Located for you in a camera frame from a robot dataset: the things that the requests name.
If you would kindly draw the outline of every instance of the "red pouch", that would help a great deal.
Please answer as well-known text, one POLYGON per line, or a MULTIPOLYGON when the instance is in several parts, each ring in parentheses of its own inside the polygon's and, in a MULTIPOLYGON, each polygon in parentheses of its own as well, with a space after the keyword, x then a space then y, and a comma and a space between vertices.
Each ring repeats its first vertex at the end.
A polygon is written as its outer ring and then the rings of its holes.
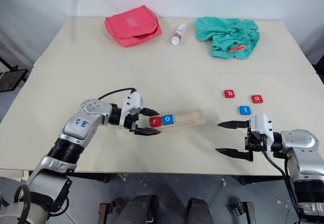
POLYGON ((124 47, 134 46, 162 33, 155 14, 146 6, 106 18, 105 26, 124 47))

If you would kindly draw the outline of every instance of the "green towel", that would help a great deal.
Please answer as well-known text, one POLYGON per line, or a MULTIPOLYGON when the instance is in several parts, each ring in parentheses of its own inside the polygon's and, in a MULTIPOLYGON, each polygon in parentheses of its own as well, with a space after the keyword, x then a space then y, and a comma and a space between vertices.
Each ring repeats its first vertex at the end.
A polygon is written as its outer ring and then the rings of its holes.
POLYGON ((221 19, 216 17, 197 18, 197 38, 212 40, 212 56, 246 59, 259 41, 259 27, 252 20, 221 19), (245 45, 245 50, 229 50, 245 45))

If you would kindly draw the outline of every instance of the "white bottle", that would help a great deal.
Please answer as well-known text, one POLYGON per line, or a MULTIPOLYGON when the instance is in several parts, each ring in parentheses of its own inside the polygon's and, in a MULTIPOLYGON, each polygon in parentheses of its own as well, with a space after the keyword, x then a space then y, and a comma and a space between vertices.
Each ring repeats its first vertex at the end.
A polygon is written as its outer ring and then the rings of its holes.
POLYGON ((186 24, 182 23, 177 28, 177 31, 174 33, 173 37, 171 38, 171 43, 175 46, 177 46, 180 43, 180 39, 182 38, 184 31, 186 28, 186 24))

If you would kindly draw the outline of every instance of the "white wall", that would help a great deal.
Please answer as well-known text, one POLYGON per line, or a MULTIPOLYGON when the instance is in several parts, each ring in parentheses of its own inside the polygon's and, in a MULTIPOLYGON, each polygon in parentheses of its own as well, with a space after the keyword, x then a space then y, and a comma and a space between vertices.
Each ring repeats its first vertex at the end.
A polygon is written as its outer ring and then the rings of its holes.
POLYGON ((324 0, 0 0, 0 55, 30 68, 67 16, 110 16, 143 4, 162 17, 284 20, 312 63, 324 54, 324 0))

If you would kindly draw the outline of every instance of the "blue letter block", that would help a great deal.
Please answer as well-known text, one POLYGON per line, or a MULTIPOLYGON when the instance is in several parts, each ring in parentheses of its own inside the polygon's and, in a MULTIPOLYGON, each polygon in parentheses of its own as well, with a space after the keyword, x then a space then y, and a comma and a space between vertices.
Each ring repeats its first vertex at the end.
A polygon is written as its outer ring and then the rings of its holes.
POLYGON ((244 115, 251 114, 251 109, 250 109, 249 106, 240 106, 239 111, 240 111, 241 114, 244 114, 244 115))
POLYGON ((164 115, 164 116, 162 116, 162 119, 163 119, 163 124, 164 125, 174 123, 172 114, 164 115))

